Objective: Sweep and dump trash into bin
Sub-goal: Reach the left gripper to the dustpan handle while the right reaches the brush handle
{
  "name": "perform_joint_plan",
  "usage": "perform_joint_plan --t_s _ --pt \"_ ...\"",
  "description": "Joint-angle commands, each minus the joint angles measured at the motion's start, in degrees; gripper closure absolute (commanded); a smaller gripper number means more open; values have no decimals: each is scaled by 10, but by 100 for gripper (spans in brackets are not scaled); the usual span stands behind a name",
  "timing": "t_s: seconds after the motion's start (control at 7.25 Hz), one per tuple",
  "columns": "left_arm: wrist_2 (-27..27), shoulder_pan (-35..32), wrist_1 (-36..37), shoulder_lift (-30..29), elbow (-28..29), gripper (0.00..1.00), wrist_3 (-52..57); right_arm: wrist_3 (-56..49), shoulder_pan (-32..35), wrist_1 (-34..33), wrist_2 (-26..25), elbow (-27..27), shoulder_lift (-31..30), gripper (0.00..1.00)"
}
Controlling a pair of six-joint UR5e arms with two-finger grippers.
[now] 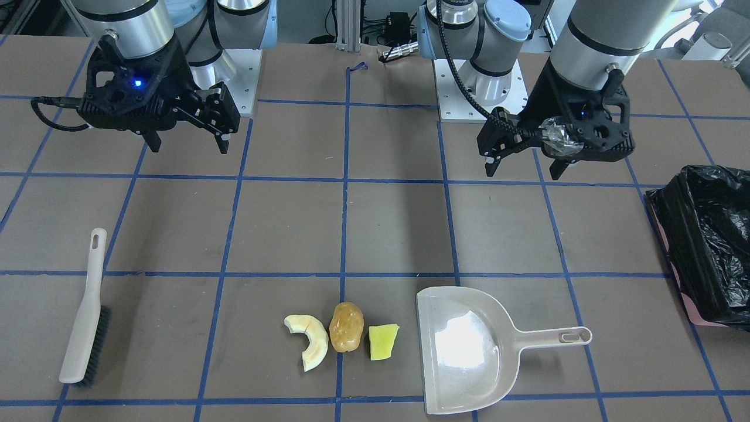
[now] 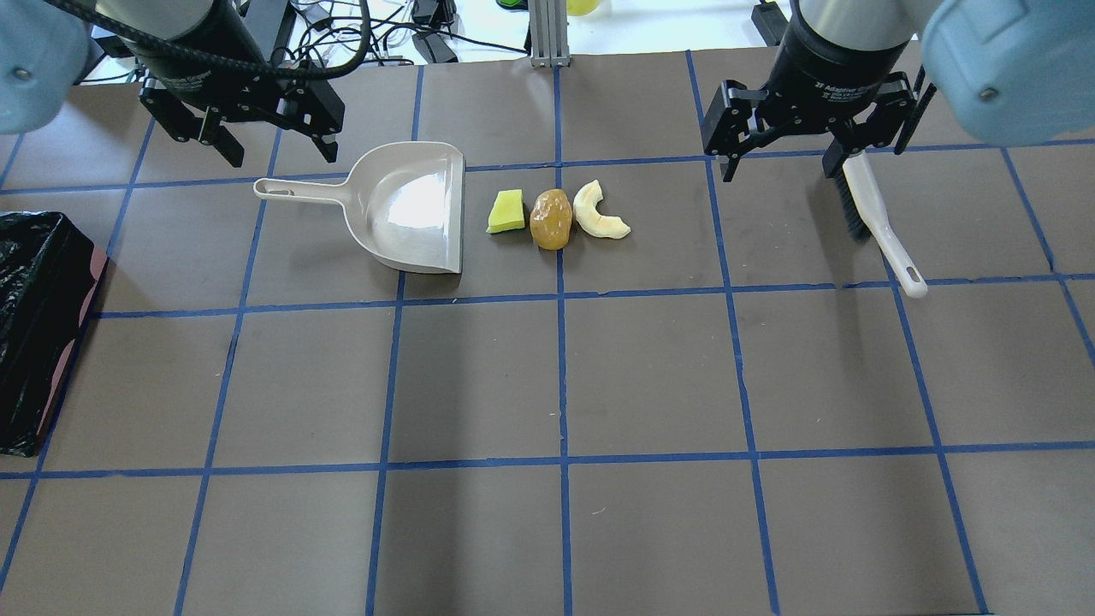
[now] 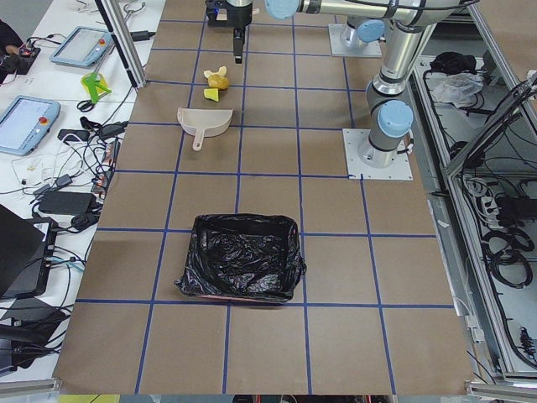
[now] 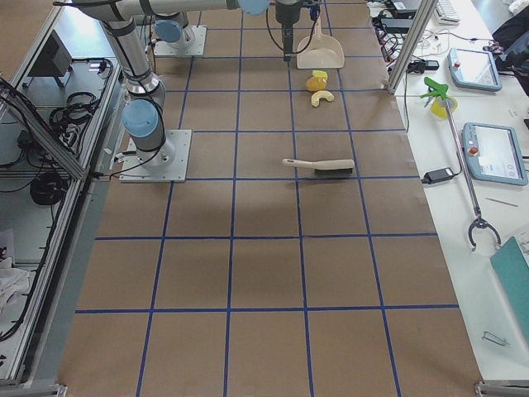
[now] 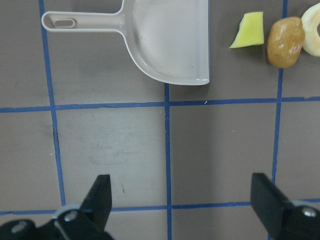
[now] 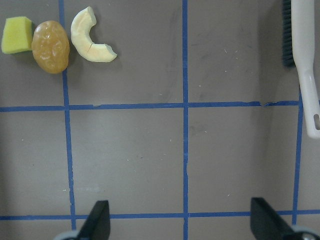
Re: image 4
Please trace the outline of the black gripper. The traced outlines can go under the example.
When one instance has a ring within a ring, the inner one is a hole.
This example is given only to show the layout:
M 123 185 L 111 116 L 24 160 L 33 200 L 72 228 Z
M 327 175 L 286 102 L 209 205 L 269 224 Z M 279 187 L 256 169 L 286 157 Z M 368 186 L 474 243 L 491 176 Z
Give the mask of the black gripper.
M 283 61 L 288 62 L 288 57 L 293 53 L 293 38 L 285 37 L 293 34 L 293 26 L 299 21 L 301 2 L 295 0 L 276 0 L 275 1 L 275 19 L 281 26 Z

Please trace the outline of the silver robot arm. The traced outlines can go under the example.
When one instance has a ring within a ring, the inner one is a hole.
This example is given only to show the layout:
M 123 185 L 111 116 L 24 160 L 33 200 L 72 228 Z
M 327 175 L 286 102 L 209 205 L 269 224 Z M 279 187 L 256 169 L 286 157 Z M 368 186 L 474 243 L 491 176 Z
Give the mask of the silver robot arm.
M 122 123 L 136 146 L 138 169 L 165 170 L 174 163 L 175 145 L 164 127 L 165 87 L 149 64 L 145 47 L 136 31 L 134 17 L 161 16 L 165 25 L 188 11 L 241 9 L 259 15 L 268 1 L 55 1 L 56 7 L 74 7 L 99 21 L 123 68 L 128 103 Z
M 145 11 L 146 15 L 156 17 L 155 31 L 164 41 L 174 43 L 183 37 L 186 25 L 187 11 L 211 11 L 240 8 L 243 12 L 252 16 L 265 13 L 266 26 L 270 39 L 283 52 L 284 61 L 289 62 L 297 52 L 293 51 L 293 27 L 299 21 L 304 1 L 275 1 L 275 19 L 281 25 L 282 44 L 278 44 L 273 38 L 269 28 L 270 1 L 167 1 L 150 2 L 150 8 Z

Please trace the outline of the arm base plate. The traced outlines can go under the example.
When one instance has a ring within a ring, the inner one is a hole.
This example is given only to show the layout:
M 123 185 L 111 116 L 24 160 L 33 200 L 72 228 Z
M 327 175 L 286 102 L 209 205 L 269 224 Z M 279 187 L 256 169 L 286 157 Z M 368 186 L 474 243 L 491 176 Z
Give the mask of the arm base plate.
M 135 154 L 123 162 L 124 172 L 118 175 L 121 182 L 184 182 L 187 176 L 188 158 L 192 140 L 191 130 L 166 130 L 165 143 L 153 160 L 153 154 L 137 151 L 130 138 L 127 149 Z
M 159 57 L 202 57 L 207 35 L 206 26 L 187 26 L 182 29 L 179 25 L 156 27 L 158 36 L 155 43 L 155 55 Z

